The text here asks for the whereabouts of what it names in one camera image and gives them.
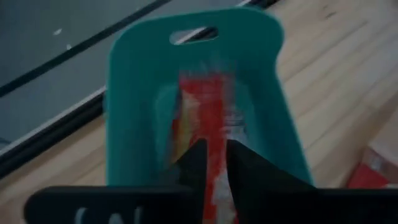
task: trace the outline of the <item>wooden surface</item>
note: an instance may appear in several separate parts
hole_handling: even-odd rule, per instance
[[[269,11],[285,27],[282,80],[319,187],[340,187],[398,105],[395,0],[281,0]],[[48,185],[104,184],[98,118],[0,181],[1,223]]]

